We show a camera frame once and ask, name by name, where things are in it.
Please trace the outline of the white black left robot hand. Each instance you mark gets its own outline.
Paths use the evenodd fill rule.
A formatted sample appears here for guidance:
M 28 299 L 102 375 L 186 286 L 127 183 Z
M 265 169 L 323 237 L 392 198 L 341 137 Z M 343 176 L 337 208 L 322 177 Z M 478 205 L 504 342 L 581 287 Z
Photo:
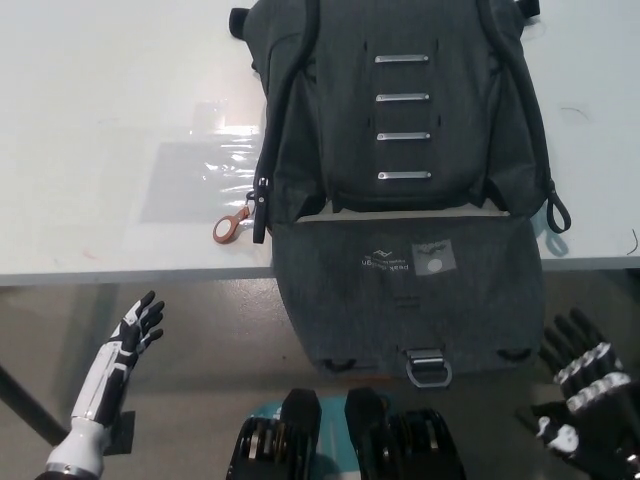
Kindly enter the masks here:
M 156 301 L 149 291 L 119 320 L 108 340 L 100 347 L 86 375 L 71 413 L 110 428 L 120 415 L 130 376 L 138 360 L 164 331 L 164 301 Z

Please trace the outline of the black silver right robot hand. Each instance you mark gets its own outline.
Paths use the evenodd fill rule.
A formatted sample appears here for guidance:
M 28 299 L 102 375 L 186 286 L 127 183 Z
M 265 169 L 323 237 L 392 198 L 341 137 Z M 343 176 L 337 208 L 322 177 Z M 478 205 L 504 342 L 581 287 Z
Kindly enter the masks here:
M 577 308 L 544 331 L 540 359 L 562 395 L 530 408 L 536 437 L 592 479 L 639 477 L 639 380 Z

